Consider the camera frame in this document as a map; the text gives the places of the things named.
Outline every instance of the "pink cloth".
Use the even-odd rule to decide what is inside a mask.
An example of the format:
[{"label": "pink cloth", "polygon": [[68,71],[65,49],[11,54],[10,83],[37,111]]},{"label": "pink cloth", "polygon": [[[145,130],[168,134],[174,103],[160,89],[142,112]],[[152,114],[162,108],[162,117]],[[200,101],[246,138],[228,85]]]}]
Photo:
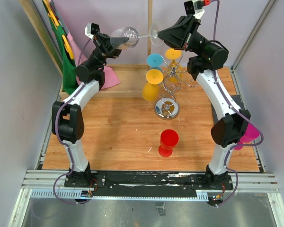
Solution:
[{"label": "pink cloth", "polygon": [[[76,45],[76,43],[75,43],[75,41],[74,41],[74,39],[73,39],[73,37],[71,36],[70,33],[68,33],[67,39],[68,39],[68,42],[69,42],[69,44],[71,46],[71,50],[72,50],[72,52],[74,54],[75,63],[76,63],[76,66],[77,66],[81,50]],[[82,62],[84,62],[86,60],[87,60],[87,58],[83,54],[81,56],[79,64],[81,64]],[[104,83],[104,86],[101,89],[113,87],[113,86],[116,86],[116,85],[121,83],[121,81],[119,80],[118,76],[115,74],[115,72],[113,71],[113,69],[111,67],[105,66],[104,67],[104,73],[105,73],[105,83]],[[81,81],[79,81],[78,77],[76,77],[76,80],[77,80],[78,85],[80,85]]]}]

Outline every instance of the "metal frame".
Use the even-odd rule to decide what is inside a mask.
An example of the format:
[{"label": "metal frame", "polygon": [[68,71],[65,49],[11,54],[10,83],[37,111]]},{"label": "metal frame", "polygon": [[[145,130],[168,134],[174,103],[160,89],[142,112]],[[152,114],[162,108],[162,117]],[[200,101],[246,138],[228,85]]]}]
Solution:
[{"label": "metal frame", "polygon": [[[31,23],[33,24],[35,30],[38,32],[42,42],[44,43],[47,51],[49,52],[51,58],[55,62],[58,69],[61,66],[60,62],[56,62],[57,59],[57,52],[55,52],[53,43],[50,43],[49,35],[46,33],[44,29],[44,24],[41,23],[41,17],[38,14],[38,10],[36,6],[32,3],[32,0],[19,0],[20,3],[23,5],[25,12],[27,13]],[[262,24],[264,23],[268,13],[275,5],[278,0],[269,0],[268,4],[266,5],[265,10],[263,11],[260,19],[258,20],[257,24],[255,25],[252,33],[248,37],[244,47],[242,48],[239,56],[237,57],[231,71],[231,75],[233,78],[233,82],[235,84],[235,88],[238,94],[240,94],[240,88],[236,81],[236,74],[235,69],[240,63],[242,57],[244,56],[245,52],[249,48],[251,42],[259,32]],[[43,158],[46,153],[46,148],[48,145],[49,137],[50,137],[50,124],[48,126],[48,131],[44,136],[44,143],[40,150],[40,157],[37,162],[36,168],[38,168],[39,164],[42,163]],[[260,155],[258,154],[257,149],[255,149],[255,154],[258,159],[259,166],[261,165]],[[60,176],[61,174],[66,173],[66,170],[28,170],[24,181],[22,183],[20,193],[15,204],[14,211],[12,213],[9,226],[10,227],[18,227],[21,226],[25,217],[25,213],[27,211],[28,203],[31,198],[54,198],[52,190],[53,190],[53,183],[55,179]],[[202,173],[170,173],[170,176],[183,176],[183,175],[196,175]],[[236,183],[236,178],[234,174],[230,174],[234,183]],[[65,188],[64,187],[64,180],[65,177],[61,178],[57,183],[57,193],[64,199],[73,199],[73,198],[81,198],[82,191],[85,191],[86,188]],[[195,198],[158,198],[158,197],[111,197],[111,196],[94,196],[90,199],[99,199],[99,200],[154,200],[154,201],[207,201],[208,194],[220,192],[215,190],[196,190],[197,197]],[[275,217],[275,221],[277,226],[284,227],[284,205],[281,199],[281,195],[278,189],[277,182],[275,180],[275,176],[273,174],[261,174],[261,173],[239,173],[239,185],[238,190],[236,193],[267,193],[270,205]]]}]

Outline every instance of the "white wall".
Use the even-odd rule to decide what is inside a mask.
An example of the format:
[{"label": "white wall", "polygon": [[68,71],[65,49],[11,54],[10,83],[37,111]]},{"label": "white wall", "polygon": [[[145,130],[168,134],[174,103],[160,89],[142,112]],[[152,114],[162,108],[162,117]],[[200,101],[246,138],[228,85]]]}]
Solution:
[{"label": "white wall", "polygon": [[[177,22],[180,16],[185,15],[184,2],[186,0],[154,0],[153,21],[158,20],[164,28]],[[44,21],[48,17],[41,0],[34,0]],[[88,40],[84,35],[84,28],[88,22],[95,22],[102,28],[102,33],[111,33],[124,26],[132,26],[140,34],[147,33],[147,0],[102,0],[101,3],[92,0],[54,0],[66,26],[74,40],[82,48]],[[261,15],[268,0],[221,0],[217,39],[229,50],[227,66],[232,66],[240,50],[246,42],[252,28]],[[213,37],[213,24],[216,3],[205,7],[205,15],[199,32],[208,39]],[[152,47],[152,52],[164,55],[168,49],[166,45]],[[89,45],[86,55],[93,50]],[[193,56],[185,53],[183,63]],[[147,39],[141,39],[139,44],[130,50],[123,51],[118,59],[110,60],[112,64],[145,63],[147,57]]]},{"label": "white wall", "polygon": [[17,0],[0,0],[0,227],[33,168],[61,76]]},{"label": "white wall", "polygon": [[272,9],[237,70],[251,119],[263,130],[259,152],[284,202],[284,0]]}]

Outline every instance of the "wooden table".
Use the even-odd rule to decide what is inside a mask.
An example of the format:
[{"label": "wooden table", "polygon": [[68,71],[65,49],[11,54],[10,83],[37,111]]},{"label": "wooden table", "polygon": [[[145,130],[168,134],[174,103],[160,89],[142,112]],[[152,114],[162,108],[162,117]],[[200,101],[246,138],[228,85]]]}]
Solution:
[{"label": "wooden table", "polygon": [[[113,68],[122,83],[100,91],[83,110],[82,142],[91,169],[205,171],[213,155],[214,142],[210,135],[213,126],[211,104],[203,89],[183,85],[176,93],[180,106],[178,117],[164,121],[155,115],[154,103],[141,98],[146,67]],[[219,76],[229,93],[236,94],[229,69],[219,70]],[[184,79],[190,81],[191,76],[186,73]],[[160,134],[165,129],[175,130],[180,138],[168,158],[158,153]],[[66,151],[52,136],[43,169],[68,168]],[[253,149],[234,151],[230,168],[259,171]]]}]

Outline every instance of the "green cloth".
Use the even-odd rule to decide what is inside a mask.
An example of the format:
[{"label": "green cloth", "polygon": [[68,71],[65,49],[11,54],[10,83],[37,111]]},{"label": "green cloth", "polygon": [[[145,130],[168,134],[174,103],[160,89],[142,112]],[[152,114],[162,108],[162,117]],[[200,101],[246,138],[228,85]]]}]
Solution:
[{"label": "green cloth", "polygon": [[49,18],[49,21],[52,26],[52,30],[55,33],[56,40],[61,52],[62,61],[63,61],[63,85],[62,88],[67,94],[72,94],[78,87],[77,81],[76,81],[76,64],[75,60],[71,59],[69,54],[66,52],[64,48],[63,38],[62,35],[65,35],[67,37],[65,31],[63,30],[63,27],[61,25],[57,26],[57,30],[55,26],[52,23],[52,20]]}]

